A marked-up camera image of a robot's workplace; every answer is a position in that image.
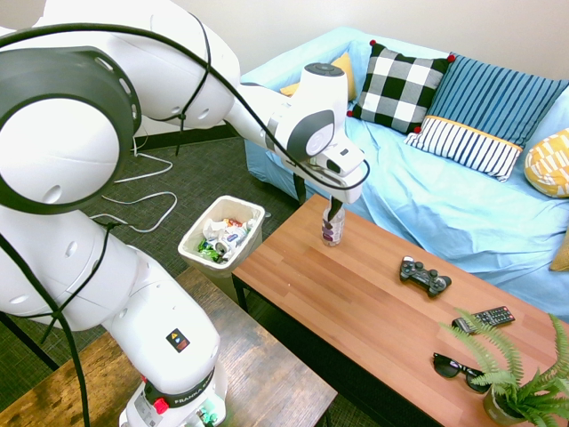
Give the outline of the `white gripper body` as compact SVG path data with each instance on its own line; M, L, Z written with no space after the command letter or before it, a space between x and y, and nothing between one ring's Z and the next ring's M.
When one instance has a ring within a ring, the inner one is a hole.
M365 171L362 166L358 166L353 172L341 176L331 169L303 163L298 169L298 175L322 194L334 197L346 204L353 204L359 199L365 181Z

